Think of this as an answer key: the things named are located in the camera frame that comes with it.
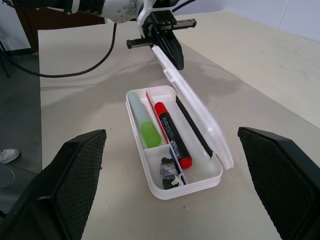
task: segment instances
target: open lid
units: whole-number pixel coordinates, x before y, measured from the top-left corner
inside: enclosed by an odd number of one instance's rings
[[[234,160],[217,121],[160,47],[155,45],[152,50],[160,61],[165,76],[174,87],[178,98],[186,108],[206,144],[218,156],[226,169],[233,168]]]

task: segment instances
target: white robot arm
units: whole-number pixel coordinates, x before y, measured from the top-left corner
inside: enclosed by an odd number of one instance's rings
[[[178,70],[184,68],[181,45],[173,30],[194,28],[194,19],[177,21],[173,15],[180,0],[2,0],[11,7],[51,8],[66,14],[88,13],[108,18],[116,24],[136,21],[140,39],[128,40],[129,49],[159,46]],[[182,3],[185,6],[195,0]]]

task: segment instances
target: black padded block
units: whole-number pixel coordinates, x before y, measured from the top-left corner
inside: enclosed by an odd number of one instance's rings
[[[254,188],[283,240],[320,240],[320,168],[290,139],[240,127]]]
[[[96,195],[107,134],[63,144],[0,224],[0,240],[81,240]]]

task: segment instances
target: table surface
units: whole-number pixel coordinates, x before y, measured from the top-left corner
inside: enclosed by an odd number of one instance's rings
[[[179,18],[197,21],[182,43],[320,128],[320,42],[227,11]]]
[[[39,31],[40,72],[65,74],[91,67],[109,50],[112,28]],[[95,71],[41,78],[43,168],[69,139],[96,129],[107,132],[103,169],[82,239],[280,240],[255,192],[238,127],[290,138],[320,166],[319,129],[184,45],[181,74],[220,124],[235,164],[216,187],[157,199],[148,188],[125,96],[168,82],[148,47],[126,48],[126,40],[137,37],[133,22],[118,25],[111,56]]]

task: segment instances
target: white shoe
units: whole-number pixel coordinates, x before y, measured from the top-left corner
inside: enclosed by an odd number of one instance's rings
[[[15,160],[19,156],[18,149],[5,149],[0,150],[0,164],[7,164]]]

